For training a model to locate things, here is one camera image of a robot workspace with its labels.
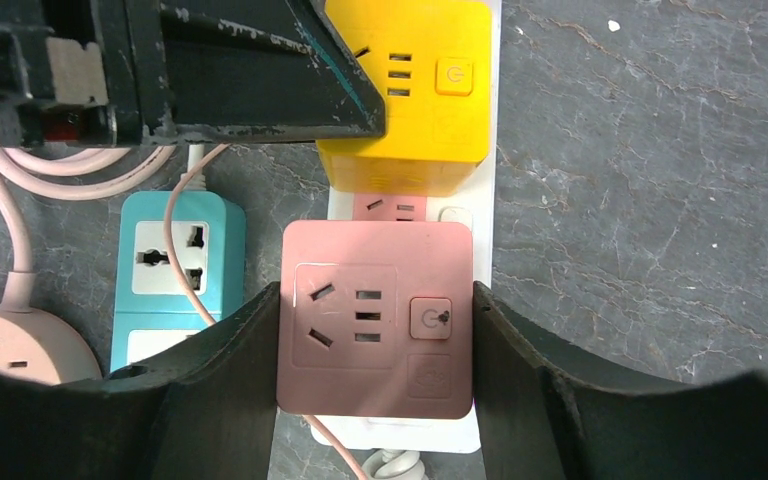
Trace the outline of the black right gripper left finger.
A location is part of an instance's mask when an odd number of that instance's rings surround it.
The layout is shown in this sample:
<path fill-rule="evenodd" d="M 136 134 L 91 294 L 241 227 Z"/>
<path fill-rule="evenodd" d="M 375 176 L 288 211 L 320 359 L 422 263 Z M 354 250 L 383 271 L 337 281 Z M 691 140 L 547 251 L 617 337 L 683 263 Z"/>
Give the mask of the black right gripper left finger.
<path fill-rule="evenodd" d="M 280 286 L 100 380 L 0 374 L 0 479 L 263 479 L 277 416 Z"/>

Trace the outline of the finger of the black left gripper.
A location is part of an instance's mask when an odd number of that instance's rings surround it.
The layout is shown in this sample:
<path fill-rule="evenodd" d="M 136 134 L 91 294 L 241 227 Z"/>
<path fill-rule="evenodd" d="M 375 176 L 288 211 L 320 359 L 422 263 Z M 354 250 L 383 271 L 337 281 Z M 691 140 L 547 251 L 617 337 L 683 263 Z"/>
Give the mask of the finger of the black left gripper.
<path fill-rule="evenodd" d="M 382 95 L 322 1 L 161 1 L 158 138 L 292 143 L 378 138 Z"/>

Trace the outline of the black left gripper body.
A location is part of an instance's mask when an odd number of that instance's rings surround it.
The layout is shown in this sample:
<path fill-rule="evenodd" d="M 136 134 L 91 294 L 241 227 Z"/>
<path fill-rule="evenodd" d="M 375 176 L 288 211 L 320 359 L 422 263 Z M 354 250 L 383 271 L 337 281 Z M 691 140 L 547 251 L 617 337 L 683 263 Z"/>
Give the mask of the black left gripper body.
<path fill-rule="evenodd" d="M 0 1 L 0 141 L 167 146 L 169 1 Z"/>

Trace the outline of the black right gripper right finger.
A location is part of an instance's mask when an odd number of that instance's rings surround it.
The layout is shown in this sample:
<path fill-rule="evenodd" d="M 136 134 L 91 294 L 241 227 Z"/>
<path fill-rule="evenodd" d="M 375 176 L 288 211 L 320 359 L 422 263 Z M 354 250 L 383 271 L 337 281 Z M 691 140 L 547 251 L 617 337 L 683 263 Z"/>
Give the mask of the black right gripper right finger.
<path fill-rule="evenodd" d="M 473 384 L 490 479 L 768 479 L 768 370 L 707 384 L 588 352 L 473 290 Z"/>

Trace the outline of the teal power strip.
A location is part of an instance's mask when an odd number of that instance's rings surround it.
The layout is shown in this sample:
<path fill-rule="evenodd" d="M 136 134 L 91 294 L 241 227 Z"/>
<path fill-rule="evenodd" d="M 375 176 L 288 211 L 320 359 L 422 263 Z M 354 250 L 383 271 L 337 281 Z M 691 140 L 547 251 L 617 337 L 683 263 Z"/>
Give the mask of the teal power strip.
<path fill-rule="evenodd" d="M 207 328 L 244 303 L 246 217 L 209 191 L 185 191 L 169 224 L 167 191 L 130 195 L 121 212 L 110 368 L 116 371 Z"/>

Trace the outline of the yellow cube socket adapter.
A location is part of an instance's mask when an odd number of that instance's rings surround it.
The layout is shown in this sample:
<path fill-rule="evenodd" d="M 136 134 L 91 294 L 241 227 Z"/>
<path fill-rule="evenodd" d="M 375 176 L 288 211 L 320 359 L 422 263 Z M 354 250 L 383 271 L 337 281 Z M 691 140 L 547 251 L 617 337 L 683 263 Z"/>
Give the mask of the yellow cube socket adapter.
<path fill-rule="evenodd" d="M 483 1 L 329 1 L 385 102 L 381 138 L 322 140 L 331 186 L 446 197 L 489 152 L 492 13 Z"/>

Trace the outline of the round pink socket hub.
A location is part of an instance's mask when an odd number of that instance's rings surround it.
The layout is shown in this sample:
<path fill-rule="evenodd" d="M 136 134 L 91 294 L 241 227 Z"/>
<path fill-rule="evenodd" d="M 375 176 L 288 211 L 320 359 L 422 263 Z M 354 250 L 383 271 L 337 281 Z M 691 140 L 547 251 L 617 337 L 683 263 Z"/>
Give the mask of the round pink socket hub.
<path fill-rule="evenodd" d="M 0 374 L 47 385 L 102 377 L 83 337 L 59 317 L 37 309 L 0 310 Z"/>

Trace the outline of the pink cube socket adapter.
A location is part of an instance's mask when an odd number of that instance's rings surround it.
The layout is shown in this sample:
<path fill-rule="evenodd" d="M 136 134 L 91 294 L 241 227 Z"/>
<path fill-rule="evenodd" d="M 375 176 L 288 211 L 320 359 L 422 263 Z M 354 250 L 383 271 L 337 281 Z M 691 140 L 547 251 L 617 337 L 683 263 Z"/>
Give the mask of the pink cube socket adapter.
<path fill-rule="evenodd" d="M 279 407 L 465 417 L 473 404 L 473 279 L 473 237 L 460 223 L 291 223 L 281 263 Z"/>

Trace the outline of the white long power strip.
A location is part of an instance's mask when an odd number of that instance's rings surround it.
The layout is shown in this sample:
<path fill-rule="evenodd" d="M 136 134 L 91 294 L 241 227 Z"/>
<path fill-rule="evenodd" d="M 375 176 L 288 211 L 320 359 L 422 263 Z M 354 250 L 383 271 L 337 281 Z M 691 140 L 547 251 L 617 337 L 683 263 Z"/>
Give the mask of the white long power strip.
<path fill-rule="evenodd" d="M 502 0 L 486 0 L 491 12 L 489 71 L 489 151 L 476 171 L 450 197 L 430 197 L 428 221 L 455 221 L 470 227 L 473 236 L 473 275 L 492 285 L 496 145 L 498 132 L 499 66 Z M 353 450 L 401 449 L 468 454 L 480 449 L 476 411 L 458 420 L 321 416 L 319 420 Z"/>

